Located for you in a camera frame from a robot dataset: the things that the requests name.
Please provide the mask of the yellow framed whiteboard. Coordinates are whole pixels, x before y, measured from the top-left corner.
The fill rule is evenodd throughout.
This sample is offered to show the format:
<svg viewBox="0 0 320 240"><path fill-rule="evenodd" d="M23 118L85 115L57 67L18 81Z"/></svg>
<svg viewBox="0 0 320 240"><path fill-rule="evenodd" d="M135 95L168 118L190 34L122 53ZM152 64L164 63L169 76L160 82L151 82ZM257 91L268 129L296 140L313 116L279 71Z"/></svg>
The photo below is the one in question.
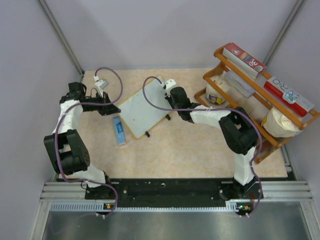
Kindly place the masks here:
<svg viewBox="0 0 320 240"><path fill-rule="evenodd" d="M161 87L163 81L164 78L161 75L157 79L153 78L145 84L144 89L138 90L118 105L121 110L119 114L121 119L137 139L144 136L146 131L149 131L162 119L166 119L165 116L169 114L168 111L150 105L143 95L145 92L149 101L160 108L171 108L165 99L164 89Z"/></svg>

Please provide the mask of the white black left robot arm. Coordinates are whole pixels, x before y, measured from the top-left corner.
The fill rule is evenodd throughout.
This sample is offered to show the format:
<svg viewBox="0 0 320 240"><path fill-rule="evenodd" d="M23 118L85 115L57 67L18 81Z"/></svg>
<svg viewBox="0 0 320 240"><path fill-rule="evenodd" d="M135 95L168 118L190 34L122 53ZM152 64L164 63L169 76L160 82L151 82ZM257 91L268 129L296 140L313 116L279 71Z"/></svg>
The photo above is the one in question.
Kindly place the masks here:
<svg viewBox="0 0 320 240"><path fill-rule="evenodd" d="M84 179L88 187L96 189L102 198L109 198L114 191L109 176L91 163L89 151L77 128L85 112L98 112L102 116L118 114L121 110L111 103L104 91L104 79L94 84L95 96L87 96L87 87L80 82L68 85L69 92L62 96L58 123L51 135L44 137L44 146L54 171L61 176L75 175Z"/></svg>

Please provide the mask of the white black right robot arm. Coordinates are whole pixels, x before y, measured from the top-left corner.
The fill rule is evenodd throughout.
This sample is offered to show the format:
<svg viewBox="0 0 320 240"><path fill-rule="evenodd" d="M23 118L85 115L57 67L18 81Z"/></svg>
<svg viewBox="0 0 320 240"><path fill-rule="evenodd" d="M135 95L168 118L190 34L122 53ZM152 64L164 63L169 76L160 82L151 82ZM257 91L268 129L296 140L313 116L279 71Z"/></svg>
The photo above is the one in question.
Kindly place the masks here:
<svg viewBox="0 0 320 240"><path fill-rule="evenodd" d="M235 154L233 192L239 198L248 196L256 181L250 162L254 158L258 134L247 120L249 116L245 110L241 107L233 110L205 107L191 102L181 86L162 88L164 98L184 121L209 125L222 131L227 146Z"/></svg>

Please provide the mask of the white printed cup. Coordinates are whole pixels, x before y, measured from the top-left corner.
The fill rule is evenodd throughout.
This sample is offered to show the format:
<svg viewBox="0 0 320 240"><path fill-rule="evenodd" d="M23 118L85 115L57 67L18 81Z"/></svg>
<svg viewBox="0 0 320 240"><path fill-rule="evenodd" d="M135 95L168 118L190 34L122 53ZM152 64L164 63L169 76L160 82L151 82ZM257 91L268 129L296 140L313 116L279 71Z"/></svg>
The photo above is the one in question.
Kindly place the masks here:
<svg viewBox="0 0 320 240"><path fill-rule="evenodd" d="M208 83L206 84L205 97L214 105L222 105L226 101L226 99Z"/></svg>

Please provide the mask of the grey flat box on shelf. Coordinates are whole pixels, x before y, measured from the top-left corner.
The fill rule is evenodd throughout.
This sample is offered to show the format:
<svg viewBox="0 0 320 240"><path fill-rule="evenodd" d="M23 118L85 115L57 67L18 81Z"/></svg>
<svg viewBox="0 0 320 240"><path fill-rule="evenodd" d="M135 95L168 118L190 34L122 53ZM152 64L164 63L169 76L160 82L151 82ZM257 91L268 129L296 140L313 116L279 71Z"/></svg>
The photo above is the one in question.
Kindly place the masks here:
<svg viewBox="0 0 320 240"><path fill-rule="evenodd" d="M244 81L240 76L238 76L232 70L227 71L224 74L223 79L233 88L235 88L240 94L245 98L251 97L256 90L251 87L246 81Z"/></svg>

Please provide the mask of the red white 3D box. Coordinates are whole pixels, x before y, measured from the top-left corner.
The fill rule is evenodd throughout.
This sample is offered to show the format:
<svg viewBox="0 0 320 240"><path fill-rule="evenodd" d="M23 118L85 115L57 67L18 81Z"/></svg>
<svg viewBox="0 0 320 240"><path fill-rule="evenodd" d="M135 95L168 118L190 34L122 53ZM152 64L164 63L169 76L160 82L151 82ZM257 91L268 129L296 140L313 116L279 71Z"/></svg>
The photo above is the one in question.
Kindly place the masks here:
<svg viewBox="0 0 320 240"><path fill-rule="evenodd" d="M267 68L265 64L233 42L228 43L223 47L222 55L252 78L256 78Z"/></svg>

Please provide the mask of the wooden shelf rack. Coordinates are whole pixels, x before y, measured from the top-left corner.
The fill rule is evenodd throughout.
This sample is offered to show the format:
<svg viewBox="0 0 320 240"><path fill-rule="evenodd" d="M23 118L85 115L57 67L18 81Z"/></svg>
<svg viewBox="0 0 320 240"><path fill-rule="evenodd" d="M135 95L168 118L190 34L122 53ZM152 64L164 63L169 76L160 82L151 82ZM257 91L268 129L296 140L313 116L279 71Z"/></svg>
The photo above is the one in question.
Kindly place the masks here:
<svg viewBox="0 0 320 240"><path fill-rule="evenodd" d="M253 120L253 123L257 126L262 135L262 140L258 142L258 145L262 147L261 153L255 160L256 163L260 163L293 138L293 136L287 138L273 137L261 126L263 119L273 107L277 108L297 125L301 132L319 118L320 113L313 108L304 117L297 115L293 110L288 108L264 88L265 82L274 76L267 73L266 70L263 73L260 73L256 78L249 76L223 56L224 46L218 48L214 52L214 56L220 59L220 63L214 69L205 73L203 79L206 81L206 84L210 84L225 98L226 101L217 106L221 108L225 103L228 103L227 107L229 108L242 107ZM224 75L228 71L233 71L246 81L255 89L255 93L251 97L246 98L234 87L230 86L224 80ZM199 103L204 104L205 101L202 99L202 96L206 97L206 87L194 95Z"/></svg>

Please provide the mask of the beige cloth bag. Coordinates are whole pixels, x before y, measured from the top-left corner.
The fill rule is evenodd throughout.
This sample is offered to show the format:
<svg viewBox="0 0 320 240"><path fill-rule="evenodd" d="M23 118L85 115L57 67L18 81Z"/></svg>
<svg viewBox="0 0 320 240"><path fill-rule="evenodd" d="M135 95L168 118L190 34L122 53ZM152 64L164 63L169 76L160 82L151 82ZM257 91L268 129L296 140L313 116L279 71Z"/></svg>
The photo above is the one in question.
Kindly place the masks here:
<svg viewBox="0 0 320 240"><path fill-rule="evenodd" d="M261 126L275 138L290 138L301 132L296 124L275 107L268 112Z"/></svg>

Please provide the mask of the red white R-O box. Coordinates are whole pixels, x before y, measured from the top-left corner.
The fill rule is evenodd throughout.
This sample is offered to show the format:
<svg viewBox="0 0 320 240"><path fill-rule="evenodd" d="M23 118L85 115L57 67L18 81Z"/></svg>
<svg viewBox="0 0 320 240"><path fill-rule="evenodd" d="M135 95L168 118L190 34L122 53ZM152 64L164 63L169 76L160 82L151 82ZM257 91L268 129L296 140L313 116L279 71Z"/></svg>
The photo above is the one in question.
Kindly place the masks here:
<svg viewBox="0 0 320 240"><path fill-rule="evenodd" d="M263 88L300 117L304 117L315 107L312 102L275 76L268 79Z"/></svg>

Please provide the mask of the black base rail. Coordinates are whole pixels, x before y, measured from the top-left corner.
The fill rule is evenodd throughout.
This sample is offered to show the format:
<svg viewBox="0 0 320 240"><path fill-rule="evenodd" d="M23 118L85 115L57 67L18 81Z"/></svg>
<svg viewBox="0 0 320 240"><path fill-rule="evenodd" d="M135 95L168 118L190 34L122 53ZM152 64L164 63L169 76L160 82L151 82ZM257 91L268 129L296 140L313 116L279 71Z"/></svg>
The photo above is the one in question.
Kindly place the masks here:
<svg viewBox="0 0 320 240"><path fill-rule="evenodd" d="M118 199L119 208L196 208L257 197L253 186L245 189L232 178L113 178L111 185L87 188L85 199Z"/></svg>

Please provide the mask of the aluminium frame post left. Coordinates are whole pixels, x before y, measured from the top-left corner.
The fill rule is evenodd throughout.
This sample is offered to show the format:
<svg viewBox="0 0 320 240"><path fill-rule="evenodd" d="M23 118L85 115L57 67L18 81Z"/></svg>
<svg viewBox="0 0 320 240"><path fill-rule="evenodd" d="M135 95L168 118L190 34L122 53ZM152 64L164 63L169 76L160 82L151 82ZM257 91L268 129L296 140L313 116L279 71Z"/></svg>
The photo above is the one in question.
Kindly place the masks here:
<svg viewBox="0 0 320 240"><path fill-rule="evenodd" d="M39 4L43 14L46 16L47 20L49 21L53 32L55 33L58 41L60 42L62 48L64 49L67 57L69 58L69 60L71 61L71 63L73 64L73 66L75 67L76 71L78 72L78 74L83 77L84 76L84 70L81 67L74 51L72 50L67 38L65 37L63 31L61 30L53 12L51 11L48 3L46 0L37 0L37 3Z"/></svg>

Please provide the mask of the aluminium frame post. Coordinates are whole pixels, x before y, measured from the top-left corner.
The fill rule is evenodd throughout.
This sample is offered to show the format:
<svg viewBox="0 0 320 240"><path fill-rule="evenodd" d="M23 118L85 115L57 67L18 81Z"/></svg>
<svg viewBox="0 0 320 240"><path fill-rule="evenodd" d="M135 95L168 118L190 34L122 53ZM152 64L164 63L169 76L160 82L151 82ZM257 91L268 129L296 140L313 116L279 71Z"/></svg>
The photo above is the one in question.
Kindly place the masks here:
<svg viewBox="0 0 320 240"><path fill-rule="evenodd" d="M75 67L76 71L78 72L78 74L83 77L84 76L84 70L81 67L74 51L72 50L67 38L65 37L63 31L61 30L53 12L51 11L48 3L46 0L37 0L37 3L39 4L43 14L46 16L47 20L49 21L53 32L55 33L58 41L60 42L62 48L64 49L67 57L69 58L69 60L71 61L71 63L73 64L73 66Z"/></svg>
<svg viewBox="0 0 320 240"><path fill-rule="evenodd" d="M281 43L283 42L287 32L289 31L290 27L294 23L295 19L297 18L298 14L300 13L300 11L303 9L305 3L306 3L306 0L296 0L295 1L295 4L294 4L292 10L290 11L288 17L286 18L284 24L282 25L282 27L278 33L277 37L273 41L269 51L267 52L267 54L263 60L263 63L265 65L269 65L271 63L278 48L280 47Z"/></svg>

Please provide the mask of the aluminium frame post right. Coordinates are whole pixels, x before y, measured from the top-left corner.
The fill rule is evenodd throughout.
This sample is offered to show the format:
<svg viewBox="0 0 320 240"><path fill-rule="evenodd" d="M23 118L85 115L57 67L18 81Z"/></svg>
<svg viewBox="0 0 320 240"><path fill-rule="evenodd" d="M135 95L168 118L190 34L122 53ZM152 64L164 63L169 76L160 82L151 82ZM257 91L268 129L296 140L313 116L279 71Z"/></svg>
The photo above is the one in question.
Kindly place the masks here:
<svg viewBox="0 0 320 240"><path fill-rule="evenodd" d="M290 11L288 17L286 18L284 24L282 25L282 27L278 33L277 37L273 41L269 51L267 52L267 54L263 60L263 63L265 65L269 65L271 63L278 48L280 47L281 43L283 42L287 32L289 31L290 27L294 23L295 19L297 18L298 14L300 13L300 11L303 9L305 3L306 3L306 0L296 0L295 1L295 4L294 4L292 10Z"/></svg>

